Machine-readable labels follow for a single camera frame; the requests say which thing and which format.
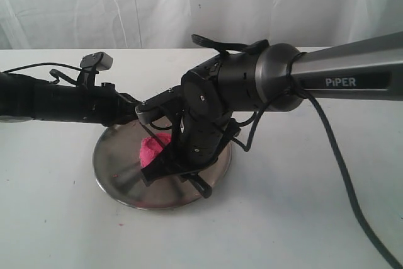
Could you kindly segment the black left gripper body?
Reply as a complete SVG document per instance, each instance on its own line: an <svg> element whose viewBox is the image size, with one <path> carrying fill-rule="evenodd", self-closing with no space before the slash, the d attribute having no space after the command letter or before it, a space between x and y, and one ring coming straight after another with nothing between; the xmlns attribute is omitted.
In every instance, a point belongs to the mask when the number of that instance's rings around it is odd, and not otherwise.
<svg viewBox="0 0 403 269"><path fill-rule="evenodd" d="M62 93L62 120L115 125L119 109L125 106L117 93L112 83L69 88Z"/></svg>

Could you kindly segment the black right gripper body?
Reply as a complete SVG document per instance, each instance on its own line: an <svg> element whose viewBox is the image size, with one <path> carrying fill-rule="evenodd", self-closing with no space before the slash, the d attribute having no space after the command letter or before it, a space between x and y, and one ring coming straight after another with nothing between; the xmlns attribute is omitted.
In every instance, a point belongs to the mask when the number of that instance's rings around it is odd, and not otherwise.
<svg viewBox="0 0 403 269"><path fill-rule="evenodd" d="M195 115L191 111L183 115L184 130L181 134L181 157L188 168L211 166L225 149L231 138L241 130L231 113L215 122Z"/></svg>

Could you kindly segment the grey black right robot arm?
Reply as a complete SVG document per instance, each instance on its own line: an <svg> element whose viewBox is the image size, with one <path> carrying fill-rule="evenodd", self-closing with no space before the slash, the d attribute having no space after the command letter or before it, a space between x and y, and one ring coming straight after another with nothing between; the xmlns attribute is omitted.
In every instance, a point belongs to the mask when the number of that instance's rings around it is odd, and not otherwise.
<svg viewBox="0 0 403 269"><path fill-rule="evenodd" d="M142 169L144 181L168 176L193 182L240 130L235 112L289 112L308 96L402 99L402 34L393 33L314 52L266 40L219 43L193 35L216 56L186 72L178 86L135 109L143 124L171 122L170 143Z"/></svg>

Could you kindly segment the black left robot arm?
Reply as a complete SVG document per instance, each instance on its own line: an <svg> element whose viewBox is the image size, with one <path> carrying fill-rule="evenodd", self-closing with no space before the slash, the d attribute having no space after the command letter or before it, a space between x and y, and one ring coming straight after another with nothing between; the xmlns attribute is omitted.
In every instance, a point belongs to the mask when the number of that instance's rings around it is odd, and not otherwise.
<svg viewBox="0 0 403 269"><path fill-rule="evenodd" d="M1 73L1 121L95 123L109 127L137 119L140 103L112 83L63 86L21 74Z"/></svg>

